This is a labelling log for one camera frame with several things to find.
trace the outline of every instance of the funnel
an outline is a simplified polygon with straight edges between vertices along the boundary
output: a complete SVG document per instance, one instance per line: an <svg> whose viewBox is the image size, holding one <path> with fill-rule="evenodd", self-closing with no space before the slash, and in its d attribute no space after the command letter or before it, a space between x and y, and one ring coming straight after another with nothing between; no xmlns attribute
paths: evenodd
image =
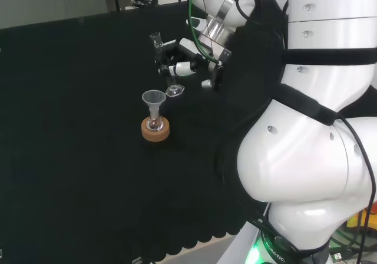
<svg viewBox="0 0 377 264"><path fill-rule="evenodd" d="M165 101L166 95L160 90L148 90L141 96L149 106L150 117L147 120L147 128L150 131L159 131L164 127L164 121L158 115L158 108Z"/></svg>

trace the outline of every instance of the green cable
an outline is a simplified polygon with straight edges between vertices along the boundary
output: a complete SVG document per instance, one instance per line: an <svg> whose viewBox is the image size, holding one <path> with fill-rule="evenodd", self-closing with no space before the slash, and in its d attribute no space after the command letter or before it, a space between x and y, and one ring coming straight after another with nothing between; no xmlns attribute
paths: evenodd
<svg viewBox="0 0 377 264"><path fill-rule="evenodd" d="M207 59L209 59L210 61L214 62L215 64L218 64L219 61L216 60L215 58L209 56L209 54L200 45L199 40L196 37L195 31L194 31L194 27L193 27L193 23L192 23L192 20L191 20L191 5L192 5L192 3L193 3L193 0L188 0L188 21L190 23L190 29L191 29L191 33L193 34L194 42L196 43L196 45L198 46L199 50L203 53L203 55Z"/></svg>

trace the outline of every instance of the wall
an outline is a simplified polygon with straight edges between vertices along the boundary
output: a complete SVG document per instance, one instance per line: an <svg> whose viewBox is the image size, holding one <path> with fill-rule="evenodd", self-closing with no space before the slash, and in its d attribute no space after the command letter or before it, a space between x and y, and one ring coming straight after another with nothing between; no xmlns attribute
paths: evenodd
<svg viewBox="0 0 377 264"><path fill-rule="evenodd" d="M0 28L101 14L105 0L0 0Z"/></svg>

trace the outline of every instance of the black tablecloth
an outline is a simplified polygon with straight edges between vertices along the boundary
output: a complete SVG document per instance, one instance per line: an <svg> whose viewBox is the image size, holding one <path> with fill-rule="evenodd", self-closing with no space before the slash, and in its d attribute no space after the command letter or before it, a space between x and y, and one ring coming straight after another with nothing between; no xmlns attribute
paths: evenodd
<svg viewBox="0 0 377 264"><path fill-rule="evenodd" d="M281 24L274 11L264 17ZM243 226L213 152L268 97L281 43L252 25L238 30L222 90L201 89L206 72L181 80L184 94L160 109L170 137L148 143L141 95L166 89L148 36L187 37L185 19L186 5L171 5L0 31L5 263L162 260Z"/></svg>

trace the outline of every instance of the yellow object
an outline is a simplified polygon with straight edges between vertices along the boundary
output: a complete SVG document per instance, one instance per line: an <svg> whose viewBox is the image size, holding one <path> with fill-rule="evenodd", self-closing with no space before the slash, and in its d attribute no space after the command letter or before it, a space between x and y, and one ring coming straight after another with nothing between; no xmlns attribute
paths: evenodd
<svg viewBox="0 0 377 264"><path fill-rule="evenodd" d="M361 219L361 226L364 226L365 217L366 217L366 210L363 211L363 216ZM353 229L353 228L356 229L356 227L358 226L358 220L359 220L359 213L354 215L347 221L347 227L350 229ZM369 216L368 227L377 231L377 214L371 214Z"/></svg>

